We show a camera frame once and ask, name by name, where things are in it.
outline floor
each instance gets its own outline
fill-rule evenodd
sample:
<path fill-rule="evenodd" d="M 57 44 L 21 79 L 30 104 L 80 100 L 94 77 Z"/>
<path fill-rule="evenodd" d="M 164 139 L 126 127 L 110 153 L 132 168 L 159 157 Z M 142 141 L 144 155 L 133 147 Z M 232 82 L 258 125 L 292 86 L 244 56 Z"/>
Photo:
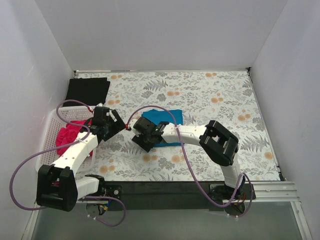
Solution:
<path fill-rule="evenodd" d="M 111 82 L 105 105 L 116 109 L 124 122 L 135 109 L 150 104 L 181 109 L 184 125 L 206 125 L 217 120 L 239 138 L 240 168 L 251 180 L 280 180 L 277 160 L 246 71 L 78 74 L 78 78 L 97 77 L 107 77 Z M 101 175 L 106 181 L 192 180 L 181 147 L 157 147 L 146 153 L 131 141 L 132 137 L 132 132 L 122 131 L 102 142 L 89 173 Z M 186 152 L 198 180 L 224 179 L 220 167 L 202 148 L 187 145 Z"/>

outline red cloth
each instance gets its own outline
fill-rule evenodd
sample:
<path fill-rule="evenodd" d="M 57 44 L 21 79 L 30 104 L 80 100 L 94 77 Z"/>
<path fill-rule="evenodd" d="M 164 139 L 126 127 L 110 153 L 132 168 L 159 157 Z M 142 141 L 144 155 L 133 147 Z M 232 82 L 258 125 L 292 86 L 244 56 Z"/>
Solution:
<path fill-rule="evenodd" d="M 71 121 L 71 123 L 83 125 L 85 123 L 85 121 L 86 120 Z M 75 125 L 71 125 L 71 124 L 67 124 L 65 127 L 62 127 L 58 133 L 58 136 L 56 137 L 55 145 L 57 147 L 60 147 L 65 144 L 73 143 L 76 140 L 81 128 L 82 128 L 81 126 L 75 126 Z M 61 156 L 62 154 L 64 154 L 67 151 L 68 148 L 69 148 L 68 146 L 60 148 L 56 151 L 56 153 Z"/>

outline white backdrop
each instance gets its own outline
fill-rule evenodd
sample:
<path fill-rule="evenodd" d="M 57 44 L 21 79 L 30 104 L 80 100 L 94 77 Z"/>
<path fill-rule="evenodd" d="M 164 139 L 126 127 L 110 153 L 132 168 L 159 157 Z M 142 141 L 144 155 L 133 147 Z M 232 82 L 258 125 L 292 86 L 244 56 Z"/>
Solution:
<path fill-rule="evenodd" d="M 319 13 L 319 0 L 289 0 L 252 67 L 280 168 L 297 186 L 315 240 L 320 239 Z"/>
<path fill-rule="evenodd" d="M 21 239 L 31 212 L 9 195 L 14 169 L 39 150 L 45 117 L 66 96 L 72 71 L 34 0 L 0 7 L 0 239 Z M 18 201 L 33 207 L 35 160 L 14 181 Z"/>
<path fill-rule="evenodd" d="M 287 0 L 36 0 L 73 70 L 251 67 Z"/>

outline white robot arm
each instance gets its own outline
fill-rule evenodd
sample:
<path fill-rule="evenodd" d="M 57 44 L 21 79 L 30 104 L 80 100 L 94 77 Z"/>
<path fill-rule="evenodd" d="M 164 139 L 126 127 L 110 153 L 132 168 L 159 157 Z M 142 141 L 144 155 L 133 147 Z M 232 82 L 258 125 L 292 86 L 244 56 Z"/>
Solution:
<path fill-rule="evenodd" d="M 80 140 L 87 134 L 83 128 L 76 140 L 80 142 L 70 146 L 68 150 L 51 165 L 43 165 L 38 171 L 36 202 L 40 206 L 71 211 L 77 200 L 87 195 L 103 196 L 106 193 L 106 183 L 102 176 L 86 175 L 75 180 L 75 175 L 89 155 L 99 143 L 107 141 L 123 129 L 135 133 L 133 142 L 149 152 L 157 143 L 179 142 L 176 127 L 169 122 L 155 125 L 141 117 L 133 119 L 128 126 L 124 124 L 117 111 L 107 107 L 96 107 L 91 119 L 90 134 L 85 140 Z M 212 161 L 221 166 L 225 185 L 235 190 L 241 174 L 238 159 L 238 139 L 217 121 L 208 125 L 182 126 L 179 132 L 185 144 L 202 147 Z"/>
<path fill-rule="evenodd" d="M 131 120 L 129 127 L 135 133 L 132 140 L 147 152 L 154 145 L 149 142 L 168 144 L 180 142 L 173 123 L 160 122 L 156 126 L 148 119 L 141 117 L 139 120 Z M 236 188 L 238 177 L 241 174 L 237 155 L 237 137 L 217 121 L 211 121 L 208 125 L 201 126 L 178 125 L 178 128 L 183 142 L 203 147 L 211 160 L 220 165 L 225 185 L 233 189 Z"/>

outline laundry basket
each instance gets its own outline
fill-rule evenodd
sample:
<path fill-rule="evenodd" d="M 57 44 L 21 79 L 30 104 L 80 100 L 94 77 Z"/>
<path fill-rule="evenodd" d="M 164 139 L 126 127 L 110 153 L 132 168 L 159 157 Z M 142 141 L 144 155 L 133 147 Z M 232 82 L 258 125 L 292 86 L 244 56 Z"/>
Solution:
<path fill-rule="evenodd" d="M 61 107 L 58 111 L 59 114 L 68 121 L 82 121 L 93 117 L 93 114 L 88 111 L 85 106 Z M 43 151 L 54 148 L 56 146 L 56 138 L 60 129 L 65 127 L 66 125 L 67 124 L 64 121 L 58 118 L 56 109 L 52 110 L 45 125 L 45 131 L 41 139 L 40 150 Z M 78 172 L 89 171 L 95 163 L 95 157 L 96 149 L 93 150 L 92 156 L 89 156 L 84 160 L 84 162 L 78 169 Z M 40 155 L 36 160 L 35 170 L 38 171 L 42 165 L 52 164 L 58 158 L 59 155 L 57 154 L 56 150 Z"/>

